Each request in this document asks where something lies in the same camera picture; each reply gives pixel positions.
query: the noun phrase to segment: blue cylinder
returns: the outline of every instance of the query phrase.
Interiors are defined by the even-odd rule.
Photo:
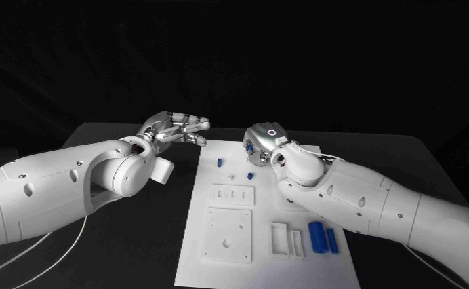
[[[310,237],[313,243],[313,251],[315,253],[324,254],[330,251],[328,242],[326,240],[324,228],[321,222],[314,222],[308,224]]]
[[[333,254],[338,254],[340,253],[340,250],[337,248],[334,229],[327,229],[326,232],[328,233],[331,253]]]

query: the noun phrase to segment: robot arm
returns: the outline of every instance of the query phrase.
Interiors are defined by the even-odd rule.
[[[166,184],[170,142],[205,146],[206,118],[162,112],[137,136],[25,157],[0,168],[0,244],[41,236],[131,197],[149,179]]]
[[[244,147],[256,166],[271,162],[291,201],[344,229],[415,248],[469,282],[468,207],[412,191],[364,166],[313,154],[288,141],[278,123],[249,128]]]

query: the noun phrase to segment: silver robotic hand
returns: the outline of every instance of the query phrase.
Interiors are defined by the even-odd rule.
[[[31,155],[2,166],[0,245],[41,236],[134,196],[149,179],[166,184],[170,142],[205,146],[206,118],[163,111],[136,136]]]
[[[278,123],[255,124],[242,143],[271,163],[290,201],[344,229],[400,242],[469,282],[469,208],[412,191],[370,168],[305,150]]]

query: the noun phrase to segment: black table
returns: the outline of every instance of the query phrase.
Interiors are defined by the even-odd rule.
[[[85,123],[64,148],[134,135],[140,125]],[[209,140],[242,141],[245,129],[212,128]],[[468,205],[429,150],[412,136],[290,131],[291,139],[318,145],[396,180],[415,191]],[[163,153],[176,167],[169,183],[149,181],[131,198],[88,217],[81,239],[33,288],[173,288],[200,148],[176,143]],[[78,236],[84,219],[54,232],[35,250],[0,270],[0,288],[13,288],[59,259]],[[359,281],[367,288],[456,288],[402,244],[346,231]],[[0,246],[0,264],[38,241]]]

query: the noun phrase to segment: blue object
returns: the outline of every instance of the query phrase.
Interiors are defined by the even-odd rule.
[[[330,251],[328,242],[326,241],[326,234],[321,222],[314,222],[308,224],[310,237],[313,243],[313,251],[315,253],[324,254]]]
[[[340,250],[337,249],[337,242],[336,242],[336,236],[334,236],[334,229],[326,229],[326,232],[328,233],[331,253],[333,253],[333,254],[338,254],[338,253],[340,253]]]

